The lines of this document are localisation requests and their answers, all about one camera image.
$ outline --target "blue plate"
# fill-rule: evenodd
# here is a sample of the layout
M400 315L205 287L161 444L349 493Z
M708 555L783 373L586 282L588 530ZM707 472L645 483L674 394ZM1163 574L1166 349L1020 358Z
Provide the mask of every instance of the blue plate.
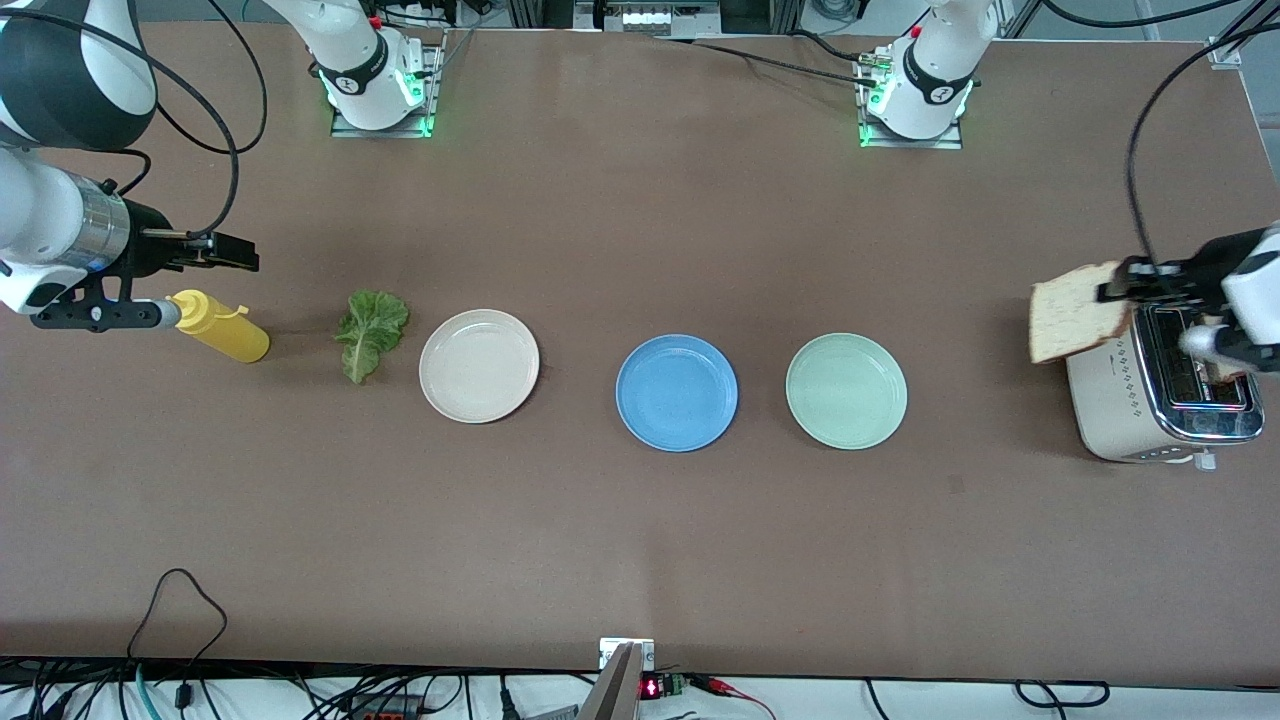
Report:
M664 334L635 348L618 370L618 414L641 442L689 452L721 437L737 411L737 378L716 346Z

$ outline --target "yellow bottle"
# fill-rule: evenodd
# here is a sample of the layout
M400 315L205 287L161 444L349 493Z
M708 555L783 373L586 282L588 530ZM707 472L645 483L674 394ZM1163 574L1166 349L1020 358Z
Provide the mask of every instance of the yellow bottle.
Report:
M198 290L184 290L169 300L182 311L179 331L241 363L261 360L271 346L262 328L244 316L248 307L243 305L232 310Z

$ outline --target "bread slice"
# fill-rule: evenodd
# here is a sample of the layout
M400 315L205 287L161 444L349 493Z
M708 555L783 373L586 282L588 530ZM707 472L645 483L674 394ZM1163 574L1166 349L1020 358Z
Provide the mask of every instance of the bread slice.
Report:
M1119 261L1076 268L1032 286L1032 363L1052 363L1120 337L1133 322L1133 302L1098 302L1098 286L1110 282Z

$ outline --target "toaster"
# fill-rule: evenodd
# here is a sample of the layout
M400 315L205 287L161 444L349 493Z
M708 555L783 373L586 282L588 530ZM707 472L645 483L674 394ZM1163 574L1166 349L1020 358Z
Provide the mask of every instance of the toaster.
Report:
M1134 310L1129 331L1066 359L1071 402L1084 446L1119 462L1216 466L1213 448L1262 433L1262 404L1252 375L1219 380L1178 338L1193 323L1180 307Z

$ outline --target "tabletop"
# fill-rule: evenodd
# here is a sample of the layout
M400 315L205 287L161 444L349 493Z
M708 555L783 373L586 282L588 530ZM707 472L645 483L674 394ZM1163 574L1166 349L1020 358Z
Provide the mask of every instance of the tabletop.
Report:
M220 657L593 667L598 638L631 635L710 673L1280 680L1272 432L1216 474L1107 464L1065 368L1027 352L1033 282L1138 251L1123 150L1193 45L997 42L964 150L910 151L859 147L847 85L575 32L479 31L434 137L333 140L298 38L244 32L270 120L224 229L261 272L136 295L243 304L271 351L239 365L172 331L0 316L0 651L120 655L183 565L230 615ZM225 27L143 36L251 136ZM849 69L799 38L732 42ZM224 158L159 119L137 147L156 168L132 199L179 227L216 213ZM1275 220L1238 74L1199 64L1169 91L1139 191L1167 258ZM333 334L361 288L412 316L357 387ZM447 420L417 379L431 331L472 307L518 316L541 352L534 395L488 425ZM740 383L728 432L684 455L640 443L613 398L627 354L672 332ZM873 450L788 413L788 361L829 332L906 375L905 421ZM189 655L216 618L164 597L140 652Z

